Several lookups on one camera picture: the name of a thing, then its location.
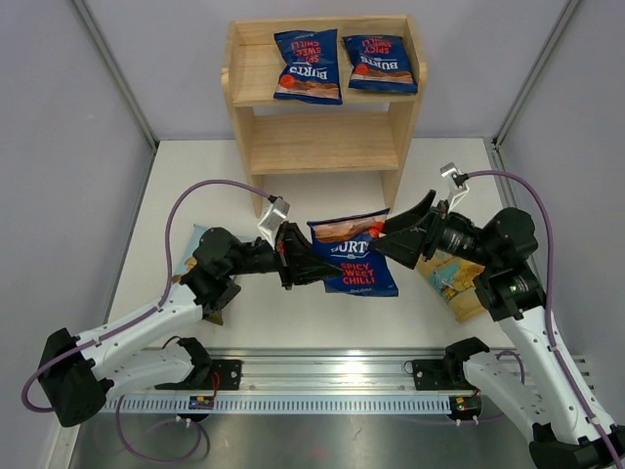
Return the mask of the blue Burts chips bag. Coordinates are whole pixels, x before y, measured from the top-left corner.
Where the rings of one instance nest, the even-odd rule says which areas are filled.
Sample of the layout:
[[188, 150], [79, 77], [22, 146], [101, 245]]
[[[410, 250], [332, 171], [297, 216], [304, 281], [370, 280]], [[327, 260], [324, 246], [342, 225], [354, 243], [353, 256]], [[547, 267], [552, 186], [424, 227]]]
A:
[[340, 106], [343, 103], [337, 50], [338, 31], [288, 30], [275, 33], [284, 61], [273, 92], [280, 101]]
[[352, 64], [351, 89], [416, 94], [418, 84], [402, 38], [394, 35], [344, 36]]
[[384, 255], [370, 249], [380, 237], [389, 208], [367, 214], [308, 221], [315, 254], [338, 267], [323, 281], [326, 293], [358, 297], [397, 297], [398, 288]]

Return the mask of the light blue cassava chips bag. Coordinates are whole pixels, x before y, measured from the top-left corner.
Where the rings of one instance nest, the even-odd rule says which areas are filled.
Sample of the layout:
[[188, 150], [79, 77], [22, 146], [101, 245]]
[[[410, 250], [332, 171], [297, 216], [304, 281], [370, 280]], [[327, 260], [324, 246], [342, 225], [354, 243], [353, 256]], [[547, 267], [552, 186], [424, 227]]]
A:
[[[182, 258], [172, 275], [173, 283], [178, 283], [180, 281], [180, 278], [183, 275], [187, 274], [196, 265], [196, 260], [193, 257], [193, 252], [198, 247], [201, 237], [204, 235], [204, 233], [207, 230], [208, 230], [208, 227], [206, 226], [201, 226], [201, 225], [193, 226], [193, 232], [187, 243], [186, 250], [184, 254], [182, 255]], [[223, 312], [219, 311], [217, 313], [211, 313], [206, 319], [206, 321], [217, 326], [223, 326], [224, 325]]]

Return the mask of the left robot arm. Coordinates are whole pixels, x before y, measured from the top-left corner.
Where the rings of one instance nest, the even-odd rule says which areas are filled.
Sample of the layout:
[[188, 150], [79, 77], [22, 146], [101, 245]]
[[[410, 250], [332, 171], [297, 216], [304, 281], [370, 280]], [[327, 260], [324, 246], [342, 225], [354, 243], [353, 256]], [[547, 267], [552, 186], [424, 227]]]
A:
[[221, 311], [241, 290], [235, 277], [277, 274], [282, 287], [291, 289], [341, 272], [315, 254], [290, 222], [279, 226], [275, 242], [243, 242], [224, 228], [210, 228], [192, 256], [195, 265], [146, 309], [76, 335], [61, 328], [48, 336], [35, 379], [63, 427], [81, 424], [107, 402], [142, 389], [203, 387], [212, 359], [197, 340], [183, 338], [163, 352], [148, 345]]

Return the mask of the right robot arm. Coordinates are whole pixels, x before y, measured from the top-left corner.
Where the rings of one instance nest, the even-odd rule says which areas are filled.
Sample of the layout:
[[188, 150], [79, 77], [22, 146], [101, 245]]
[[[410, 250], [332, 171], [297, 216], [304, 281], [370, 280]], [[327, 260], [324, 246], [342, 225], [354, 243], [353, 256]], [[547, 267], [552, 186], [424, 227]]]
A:
[[445, 350], [443, 375], [485, 392], [515, 424], [538, 468], [620, 468], [624, 428], [603, 409], [552, 320], [545, 290], [527, 264], [538, 247], [529, 214], [504, 208], [482, 228], [428, 192], [387, 221], [371, 248], [406, 268], [442, 251], [483, 268], [480, 303], [514, 344], [534, 385], [527, 387], [477, 338]]

